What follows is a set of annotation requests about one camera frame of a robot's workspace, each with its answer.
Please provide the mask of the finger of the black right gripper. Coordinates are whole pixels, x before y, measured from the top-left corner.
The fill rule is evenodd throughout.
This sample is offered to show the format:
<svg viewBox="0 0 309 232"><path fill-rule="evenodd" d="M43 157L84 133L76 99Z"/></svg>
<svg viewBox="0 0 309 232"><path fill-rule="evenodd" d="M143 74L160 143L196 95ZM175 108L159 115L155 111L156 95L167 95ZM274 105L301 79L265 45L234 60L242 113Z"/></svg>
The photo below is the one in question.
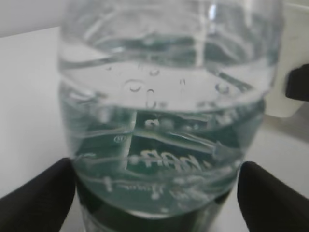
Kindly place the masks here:
<svg viewBox="0 0 309 232"><path fill-rule="evenodd" d="M285 96L293 100L309 99L309 65L292 70L287 79Z"/></svg>

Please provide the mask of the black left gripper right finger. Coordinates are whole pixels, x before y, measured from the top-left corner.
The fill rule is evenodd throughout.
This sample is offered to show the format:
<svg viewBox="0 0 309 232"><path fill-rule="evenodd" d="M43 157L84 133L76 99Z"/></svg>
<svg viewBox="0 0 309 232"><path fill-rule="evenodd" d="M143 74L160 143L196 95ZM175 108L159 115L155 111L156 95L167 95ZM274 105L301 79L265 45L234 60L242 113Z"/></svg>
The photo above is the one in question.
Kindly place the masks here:
<svg viewBox="0 0 309 232"><path fill-rule="evenodd" d="M309 200L258 164L242 164L237 199L251 232L307 232Z"/></svg>

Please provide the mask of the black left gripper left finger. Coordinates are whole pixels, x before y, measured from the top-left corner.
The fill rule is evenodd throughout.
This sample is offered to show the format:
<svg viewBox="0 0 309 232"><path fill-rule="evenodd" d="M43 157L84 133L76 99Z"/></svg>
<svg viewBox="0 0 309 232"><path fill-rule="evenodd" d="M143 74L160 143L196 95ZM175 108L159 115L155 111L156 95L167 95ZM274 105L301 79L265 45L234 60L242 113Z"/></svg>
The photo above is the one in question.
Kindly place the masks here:
<svg viewBox="0 0 309 232"><path fill-rule="evenodd" d="M2 232L58 232L75 195L75 175L69 158L62 158L44 172L2 197Z"/></svg>

